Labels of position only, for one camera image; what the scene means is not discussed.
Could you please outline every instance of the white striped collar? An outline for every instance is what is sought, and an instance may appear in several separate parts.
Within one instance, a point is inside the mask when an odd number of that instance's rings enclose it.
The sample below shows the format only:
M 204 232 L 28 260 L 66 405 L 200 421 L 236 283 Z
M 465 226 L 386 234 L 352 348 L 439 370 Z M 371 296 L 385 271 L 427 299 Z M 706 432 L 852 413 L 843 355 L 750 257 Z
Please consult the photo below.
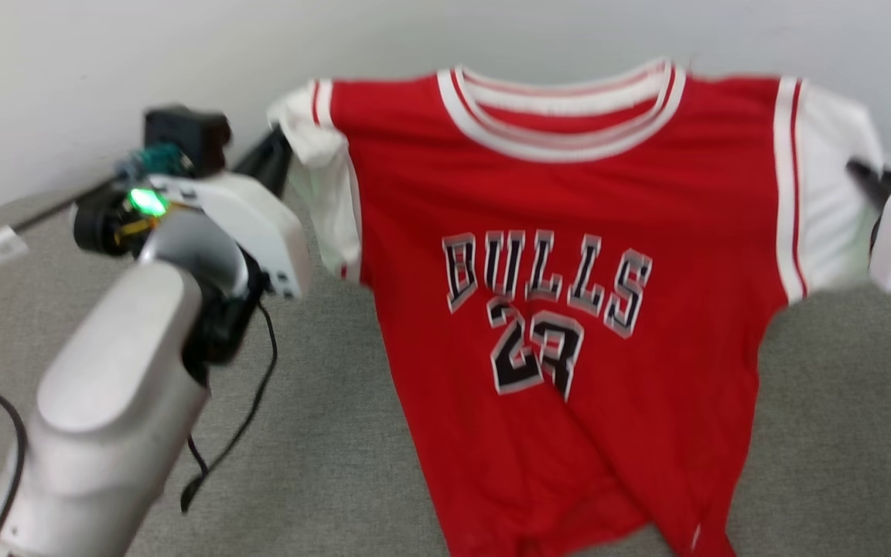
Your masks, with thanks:
M 637 70 L 584 84 L 538 86 L 481 77 L 466 67 L 439 71 L 439 92 L 463 134 L 505 155 L 539 162 L 581 162 L 628 151 L 672 118 L 686 75 L 659 59 Z M 552 116 L 597 116 L 654 100 L 650 110 L 622 124 L 580 134 L 556 134 L 502 122 L 483 107 Z

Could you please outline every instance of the bulls jersey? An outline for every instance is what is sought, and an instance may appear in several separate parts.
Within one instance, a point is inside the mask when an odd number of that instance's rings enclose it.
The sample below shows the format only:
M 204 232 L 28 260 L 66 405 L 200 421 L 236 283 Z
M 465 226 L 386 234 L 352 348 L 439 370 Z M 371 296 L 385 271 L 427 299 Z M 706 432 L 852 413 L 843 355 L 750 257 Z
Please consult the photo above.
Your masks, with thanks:
M 324 263 L 374 293 L 453 555 L 648 522 L 676 554 L 733 555 L 765 328 L 865 275 L 862 106 L 657 60 L 573 86 L 318 80 L 270 118 Z

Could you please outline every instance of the gray carpet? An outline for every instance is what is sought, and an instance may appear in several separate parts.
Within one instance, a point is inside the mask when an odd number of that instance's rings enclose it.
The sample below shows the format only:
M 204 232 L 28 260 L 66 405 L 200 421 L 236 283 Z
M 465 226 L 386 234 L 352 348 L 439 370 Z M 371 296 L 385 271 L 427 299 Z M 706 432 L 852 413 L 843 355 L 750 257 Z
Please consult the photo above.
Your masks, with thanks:
M 56 195 L 0 209 L 0 225 Z M 27 239 L 31 256 L 0 268 L 0 391 L 24 415 L 53 355 L 128 265 L 80 253 L 65 215 Z M 187 516 L 177 497 L 196 467 L 181 458 L 131 556 L 445 555 L 368 293 L 317 267 L 310 299 L 268 309 L 282 355 L 259 419 Z M 817 296 L 780 315 L 761 352 L 753 447 L 729 522 L 739 555 L 891 556 L 891 297 Z M 213 373 L 195 431 L 209 454 L 268 360 L 257 320 L 236 362 Z M 11 436 L 0 412 L 0 466 Z M 647 528 L 583 555 L 669 552 Z

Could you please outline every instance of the white sleeve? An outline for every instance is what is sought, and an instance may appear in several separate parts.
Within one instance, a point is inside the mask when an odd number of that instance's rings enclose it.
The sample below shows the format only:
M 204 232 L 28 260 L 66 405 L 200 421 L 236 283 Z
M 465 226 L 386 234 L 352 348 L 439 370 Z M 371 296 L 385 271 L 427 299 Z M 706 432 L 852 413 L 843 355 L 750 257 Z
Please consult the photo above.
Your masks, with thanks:
M 777 261 L 789 303 L 867 282 L 879 211 L 845 165 L 852 156 L 882 165 L 869 110 L 805 80 L 784 78 L 773 129 Z
M 283 95 L 270 105 L 268 119 L 282 128 L 293 148 L 288 183 L 308 204 L 322 263 L 333 274 L 359 282 L 360 197 L 349 142 L 329 112 L 332 88 L 332 81 L 319 80 Z

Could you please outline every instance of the wire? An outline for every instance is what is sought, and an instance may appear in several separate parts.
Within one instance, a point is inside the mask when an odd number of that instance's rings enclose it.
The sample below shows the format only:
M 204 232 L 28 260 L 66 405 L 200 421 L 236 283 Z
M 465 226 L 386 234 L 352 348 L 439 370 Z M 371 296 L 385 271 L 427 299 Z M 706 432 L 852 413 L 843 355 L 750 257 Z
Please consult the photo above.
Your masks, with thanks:
M 15 501 L 15 495 L 19 492 L 19 484 L 22 479 L 22 466 L 24 466 L 26 462 L 26 449 L 29 440 L 26 436 L 26 427 L 22 425 L 22 417 L 15 411 L 15 406 L 12 405 L 10 401 L 7 401 L 3 395 L 0 395 L 0 406 L 9 413 L 9 417 L 12 419 L 13 426 L 15 427 L 15 471 L 13 471 L 12 482 L 9 484 L 9 494 L 6 496 L 5 503 L 2 504 L 2 511 L 0 511 L 1 533 L 6 525 L 6 518 L 9 518 L 9 512 L 12 509 L 13 501 Z
M 123 179 L 121 174 L 113 174 L 113 176 L 109 176 L 107 179 L 96 183 L 95 186 L 89 187 L 88 190 L 82 190 L 78 194 L 70 195 L 69 197 L 64 198 L 63 201 L 57 201 L 54 205 L 50 205 L 46 209 L 43 209 L 43 211 L 10 225 L 10 228 L 13 229 L 16 234 L 21 234 L 22 232 L 35 227 L 39 223 L 42 223 L 46 219 L 53 217 L 53 215 L 56 215 L 60 211 L 64 211 L 64 209 L 70 207 L 72 203 L 80 203 L 81 201 L 84 201 L 86 197 L 95 194 L 98 190 L 102 190 L 102 188 L 109 187 L 112 183 L 116 183 L 121 179 Z
M 257 410 L 259 409 L 259 405 L 263 401 L 263 394 L 266 392 L 266 387 L 268 383 L 270 383 L 270 378 L 273 377 L 273 371 L 277 367 L 277 337 L 275 332 L 273 332 L 273 321 L 270 320 L 270 313 L 263 307 L 263 302 L 259 301 L 257 303 L 257 307 L 261 310 L 263 314 L 263 320 L 266 321 L 266 330 L 270 335 L 270 350 L 272 351 L 272 356 L 270 357 L 270 364 L 266 367 L 266 372 L 263 374 L 263 378 L 261 379 L 261 383 L 257 388 L 257 394 L 254 396 L 254 402 L 252 402 L 252 406 L 250 407 L 250 412 L 247 413 L 247 418 L 243 421 L 243 425 L 238 428 L 236 434 L 233 435 L 233 439 L 226 445 L 226 448 L 222 451 L 215 460 L 212 461 L 212 464 L 207 468 L 204 466 L 205 461 L 202 459 L 201 454 L 198 452 L 197 447 L 194 445 L 194 440 L 188 436 L 188 448 L 191 449 L 191 454 L 194 455 L 195 459 L 198 461 L 199 468 L 202 469 L 202 472 L 199 473 L 198 476 L 195 476 L 191 482 L 187 484 L 187 487 L 184 487 L 183 493 L 181 493 L 181 512 L 187 514 L 188 508 L 191 507 L 191 501 L 194 501 L 194 497 L 198 494 L 198 490 L 201 489 L 202 483 L 205 482 L 205 479 L 208 478 L 209 475 L 220 464 L 222 461 L 229 456 L 229 452 L 232 452 L 233 448 L 236 447 L 238 442 L 240 442 L 243 434 L 247 432 L 248 427 L 252 421 L 254 421 L 255 417 L 257 417 Z

